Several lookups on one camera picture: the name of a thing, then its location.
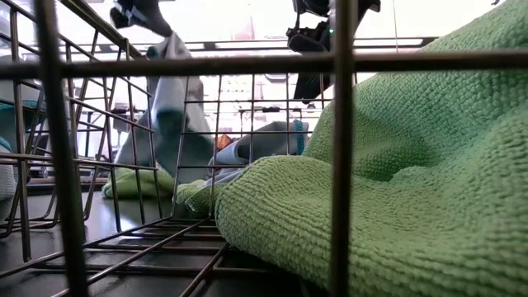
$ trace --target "blue cloth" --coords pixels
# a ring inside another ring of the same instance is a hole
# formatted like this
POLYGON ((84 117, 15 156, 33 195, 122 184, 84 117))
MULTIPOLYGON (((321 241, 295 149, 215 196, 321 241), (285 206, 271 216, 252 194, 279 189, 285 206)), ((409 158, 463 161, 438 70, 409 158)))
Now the blue cloth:
MULTIPOLYGON (((251 140, 250 135, 245 135, 241 139, 228 145, 216 154, 216 165, 247 165, 249 164, 250 153, 252 153, 252 160, 257 161, 259 158, 269 157, 273 155, 297 154, 300 155, 304 150, 306 143, 306 133, 293 133, 308 131, 309 124, 303 123, 300 120, 294 120, 290 123, 290 151, 288 152, 288 135, 284 134, 287 131, 285 122, 272 122, 264 127, 255 130, 256 132, 279 132, 280 134, 254 134, 251 140)), ((209 161, 209 165, 213 165, 213 158, 209 161)), ((201 186, 211 186, 213 184, 212 176, 214 174, 214 184, 225 184, 232 181, 244 168, 222 168, 220 170, 209 170, 209 179, 201 186)))
MULTIPOLYGON (((180 37, 173 33, 159 45, 148 50, 151 59, 182 59, 191 57, 180 37)), ((186 118, 186 132, 210 133, 210 127, 204 114, 204 86, 198 77, 151 77, 148 85, 153 94, 152 124, 156 161, 170 173, 176 175, 177 157, 180 148, 182 125, 186 118)), ((148 126, 145 113, 138 124, 148 126)), ((139 165, 153 166, 150 149, 149 132, 134 129, 139 165)), ((206 166, 214 149, 214 141, 207 134, 188 134, 184 136, 181 164, 182 166, 206 166)), ((132 137, 128 137, 116 157, 117 163, 134 164, 132 137)), ((178 181, 183 183, 204 179, 204 168, 183 168, 178 172, 178 181)))

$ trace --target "fabric fold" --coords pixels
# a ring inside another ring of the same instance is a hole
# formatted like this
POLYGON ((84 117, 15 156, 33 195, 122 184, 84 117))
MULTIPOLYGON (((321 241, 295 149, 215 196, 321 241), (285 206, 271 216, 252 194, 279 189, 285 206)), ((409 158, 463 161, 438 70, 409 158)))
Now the fabric fold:
MULTIPOLYGON (((519 48, 526 0, 422 51, 519 48)), ((258 160, 218 189, 215 206, 229 243, 324 288, 333 108, 303 156, 258 160)), ((349 295, 525 295, 528 71, 378 74, 356 86, 355 108, 349 295)))

